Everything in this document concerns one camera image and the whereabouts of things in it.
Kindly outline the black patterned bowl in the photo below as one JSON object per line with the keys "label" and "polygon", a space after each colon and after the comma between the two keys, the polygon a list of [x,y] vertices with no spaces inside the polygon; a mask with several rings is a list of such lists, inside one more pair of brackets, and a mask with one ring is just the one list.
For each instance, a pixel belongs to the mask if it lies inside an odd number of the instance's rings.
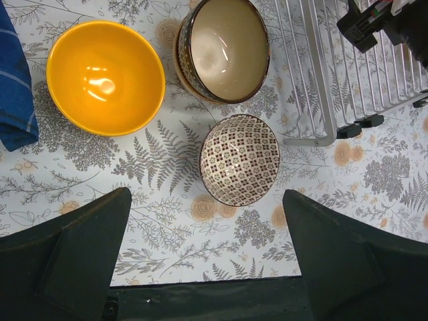
{"label": "black patterned bowl", "polygon": [[251,1],[201,1],[183,20],[175,55],[184,79],[204,99],[239,104],[268,74],[268,31]]}

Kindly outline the brown patterned white bowl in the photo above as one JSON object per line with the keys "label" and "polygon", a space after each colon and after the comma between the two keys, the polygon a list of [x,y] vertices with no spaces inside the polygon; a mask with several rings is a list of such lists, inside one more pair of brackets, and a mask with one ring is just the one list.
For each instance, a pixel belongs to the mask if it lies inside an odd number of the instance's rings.
{"label": "brown patterned white bowl", "polygon": [[274,185],[279,168],[278,140],[256,116],[236,114],[224,118],[201,145],[202,183],[224,205],[242,207],[259,201]]}

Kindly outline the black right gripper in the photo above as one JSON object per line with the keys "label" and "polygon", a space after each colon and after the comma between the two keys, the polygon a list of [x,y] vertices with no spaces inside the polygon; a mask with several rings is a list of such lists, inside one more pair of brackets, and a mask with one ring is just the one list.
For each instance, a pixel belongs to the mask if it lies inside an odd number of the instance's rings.
{"label": "black right gripper", "polygon": [[405,44],[427,70],[427,0],[406,5],[396,16],[391,14],[391,1],[375,1],[364,11],[356,1],[346,3],[348,12],[337,22],[337,28],[360,53],[377,44],[373,34],[384,28],[393,45]]}

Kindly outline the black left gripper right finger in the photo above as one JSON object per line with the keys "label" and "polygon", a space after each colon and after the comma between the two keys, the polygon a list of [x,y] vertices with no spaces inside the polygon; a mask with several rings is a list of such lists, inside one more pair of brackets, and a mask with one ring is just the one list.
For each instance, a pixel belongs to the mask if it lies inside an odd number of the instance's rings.
{"label": "black left gripper right finger", "polygon": [[287,190],[286,221],[315,320],[426,320],[427,244]]}

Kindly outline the beige ceramic bowl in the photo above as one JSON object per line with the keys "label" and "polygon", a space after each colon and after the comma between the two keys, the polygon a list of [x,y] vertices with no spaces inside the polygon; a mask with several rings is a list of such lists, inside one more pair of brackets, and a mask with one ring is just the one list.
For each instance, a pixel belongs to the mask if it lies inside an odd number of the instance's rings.
{"label": "beige ceramic bowl", "polygon": [[200,95],[200,93],[198,93],[191,85],[190,83],[188,83],[188,81],[186,80],[181,67],[179,65],[179,58],[178,58],[178,52],[176,49],[173,50],[173,61],[174,61],[174,66],[175,66],[175,71],[176,74],[178,76],[178,79],[180,80],[181,84],[183,85],[183,87],[192,95],[194,95],[197,98],[203,99],[203,100],[207,100],[205,97],[203,97],[202,95]]}

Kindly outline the yellow bowl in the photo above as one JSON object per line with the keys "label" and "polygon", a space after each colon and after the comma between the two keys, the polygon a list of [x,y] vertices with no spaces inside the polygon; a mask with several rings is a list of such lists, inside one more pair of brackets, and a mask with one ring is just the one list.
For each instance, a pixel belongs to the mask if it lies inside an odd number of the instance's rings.
{"label": "yellow bowl", "polygon": [[50,49],[46,81],[58,110],[77,127],[124,136],[145,127],[165,98],[163,63],[135,30],[112,21],[79,23]]}

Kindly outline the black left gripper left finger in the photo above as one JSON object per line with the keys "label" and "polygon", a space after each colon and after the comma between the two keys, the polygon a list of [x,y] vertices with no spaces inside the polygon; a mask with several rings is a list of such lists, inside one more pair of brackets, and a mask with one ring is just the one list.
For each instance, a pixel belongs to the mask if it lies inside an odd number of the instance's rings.
{"label": "black left gripper left finger", "polygon": [[132,203],[128,188],[1,238],[2,320],[101,320]]}

